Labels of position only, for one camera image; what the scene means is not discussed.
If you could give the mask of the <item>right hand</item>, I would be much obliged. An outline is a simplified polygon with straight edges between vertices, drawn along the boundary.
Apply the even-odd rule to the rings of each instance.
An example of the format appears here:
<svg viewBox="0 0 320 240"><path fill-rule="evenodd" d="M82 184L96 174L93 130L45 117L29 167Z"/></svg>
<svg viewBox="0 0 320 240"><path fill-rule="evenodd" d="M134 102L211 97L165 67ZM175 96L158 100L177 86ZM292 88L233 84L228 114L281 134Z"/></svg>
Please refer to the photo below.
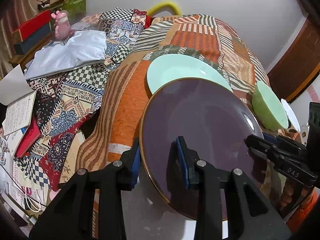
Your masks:
<svg viewBox="0 0 320 240"><path fill-rule="evenodd" d="M282 210L284 207L286 207L288 204L290 204L293 200L293 194L297 190L298 185L294 180L291 180L289 178L286 179L283 192L280 198L280 209Z"/></svg>

